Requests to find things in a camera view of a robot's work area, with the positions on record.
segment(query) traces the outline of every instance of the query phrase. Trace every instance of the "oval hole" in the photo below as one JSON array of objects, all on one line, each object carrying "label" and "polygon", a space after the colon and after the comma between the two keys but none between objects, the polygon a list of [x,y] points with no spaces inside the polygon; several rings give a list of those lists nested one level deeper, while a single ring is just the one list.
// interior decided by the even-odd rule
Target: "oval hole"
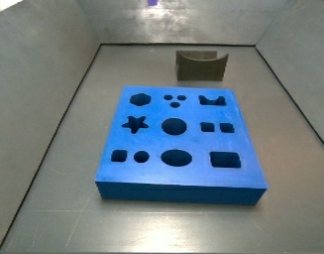
[{"label": "oval hole", "polygon": [[161,154],[161,161],[172,167],[184,167],[192,162],[192,156],[182,150],[168,150]]}]

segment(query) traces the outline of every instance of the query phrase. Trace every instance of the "metal wall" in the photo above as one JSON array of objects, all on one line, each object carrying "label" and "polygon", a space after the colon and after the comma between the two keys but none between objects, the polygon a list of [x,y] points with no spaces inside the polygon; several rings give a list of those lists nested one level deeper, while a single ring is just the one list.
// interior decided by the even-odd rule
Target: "metal wall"
[{"label": "metal wall", "polygon": [[290,0],[256,48],[324,141],[324,1]]},{"label": "metal wall", "polygon": [[286,0],[78,0],[103,44],[254,45]]},{"label": "metal wall", "polygon": [[0,13],[0,243],[97,47],[73,0]]}]

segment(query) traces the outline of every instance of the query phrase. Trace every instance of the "hexagonal hole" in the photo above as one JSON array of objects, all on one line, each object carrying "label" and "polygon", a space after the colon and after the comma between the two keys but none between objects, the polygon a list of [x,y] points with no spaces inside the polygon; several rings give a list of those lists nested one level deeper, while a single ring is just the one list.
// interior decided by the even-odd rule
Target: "hexagonal hole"
[{"label": "hexagonal hole", "polygon": [[150,102],[150,96],[144,93],[137,93],[130,96],[129,103],[136,106],[144,106]]}]

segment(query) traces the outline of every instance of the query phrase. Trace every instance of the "gray curved block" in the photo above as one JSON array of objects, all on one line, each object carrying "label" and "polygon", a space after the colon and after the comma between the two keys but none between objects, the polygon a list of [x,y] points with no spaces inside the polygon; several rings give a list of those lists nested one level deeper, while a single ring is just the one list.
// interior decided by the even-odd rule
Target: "gray curved block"
[{"label": "gray curved block", "polygon": [[217,59],[217,52],[177,51],[177,80],[221,81],[229,54]]}]

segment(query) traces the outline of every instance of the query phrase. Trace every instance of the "circular hole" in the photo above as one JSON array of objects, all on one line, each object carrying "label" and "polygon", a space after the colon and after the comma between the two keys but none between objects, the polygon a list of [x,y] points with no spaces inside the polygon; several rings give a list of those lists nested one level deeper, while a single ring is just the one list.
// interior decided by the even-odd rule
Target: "circular hole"
[{"label": "circular hole", "polygon": [[178,107],[180,106],[178,102],[172,102],[169,105],[170,105],[170,107]]},{"label": "circular hole", "polygon": [[134,153],[133,159],[137,163],[145,163],[149,158],[149,155],[145,151],[138,151]]},{"label": "circular hole", "polygon": [[178,99],[178,100],[185,100],[186,97],[185,97],[184,95],[177,95],[177,99]]},{"label": "circular hole", "polygon": [[180,135],[186,131],[186,123],[178,118],[168,118],[161,123],[161,129],[169,135]]},{"label": "circular hole", "polygon": [[166,94],[166,95],[164,96],[164,99],[165,99],[165,100],[170,100],[172,98],[173,98],[173,96],[169,95],[169,94]]},{"label": "circular hole", "polygon": [[161,161],[168,166],[182,167],[192,162],[192,156],[182,150],[168,150],[161,154]]}]

